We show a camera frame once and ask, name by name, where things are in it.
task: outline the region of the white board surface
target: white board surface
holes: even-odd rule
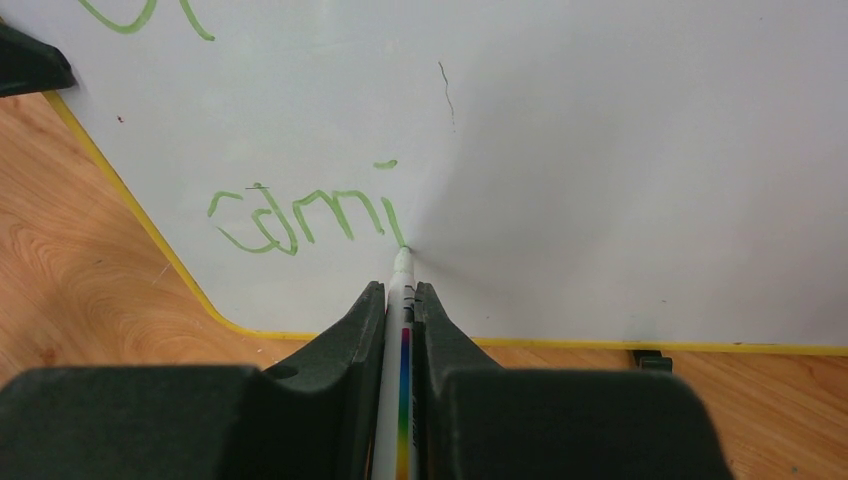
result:
[[[416,279],[469,335],[848,345],[848,2],[0,0],[0,16],[66,55],[64,101],[240,326],[320,332],[388,281],[388,202]],[[298,221],[316,191],[348,192],[353,240],[321,199]]]

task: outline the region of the wood grain surface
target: wood grain surface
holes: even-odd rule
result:
[[[44,365],[266,367],[302,345],[207,315],[43,98],[0,99],[0,384]],[[486,350],[515,367],[628,366],[623,351]],[[848,478],[848,358],[671,356],[737,478]]]

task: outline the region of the rainbow stripe on marker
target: rainbow stripe on marker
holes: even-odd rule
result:
[[[409,478],[409,393],[412,391],[412,345],[410,329],[404,328],[400,337],[400,395],[398,405],[397,480]]]

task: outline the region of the marker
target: marker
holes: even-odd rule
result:
[[[412,322],[415,279],[412,253],[403,247],[395,257],[386,304],[386,344],[377,406],[372,480],[418,478],[418,449],[412,405]]]

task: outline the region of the yellow trim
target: yellow trim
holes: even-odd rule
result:
[[[50,102],[50,105],[56,110],[59,118],[65,122],[71,133],[82,144],[83,149],[88,153],[88,156],[94,163],[100,167],[112,185],[118,189],[118,193],[124,199],[130,210],[141,222],[141,225],[147,230],[147,234],[156,243],[156,246],[165,254],[171,265],[180,274],[183,281],[191,289],[192,293],[200,300],[200,303],[209,312],[215,320],[220,322],[225,327],[235,330],[244,335],[258,336],[263,338],[280,338],[287,340],[311,340],[317,336],[313,333],[286,333],[286,332],[263,332],[259,330],[251,330],[241,327],[224,318],[218,313],[209,298],[194,281],[191,274],[185,265],[180,262],[177,254],[171,249],[165,238],[159,233],[159,230],[153,225],[150,217],[138,204],[135,197],[132,196],[129,189],[124,185],[123,180],[115,172],[115,169],[109,165],[106,157],[94,144],[91,137],[80,125],[79,121],[71,113],[71,110],[65,105],[65,102],[56,92],[44,92],[44,97]],[[509,347],[556,347],[556,348],[600,348],[613,350],[688,350],[700,352],[734,352],[734,353],[784,353],[796,355],[842,355],[848,356],[848,347],[828,347],[828,346],[808,346],[808,345],[772,345],[772,344],[725,344],[725,343],[675,343],[675,342],[597,342],[590,340],[531,340],[518,338],[474,338],[474,341],[481,346],[509,346]]]

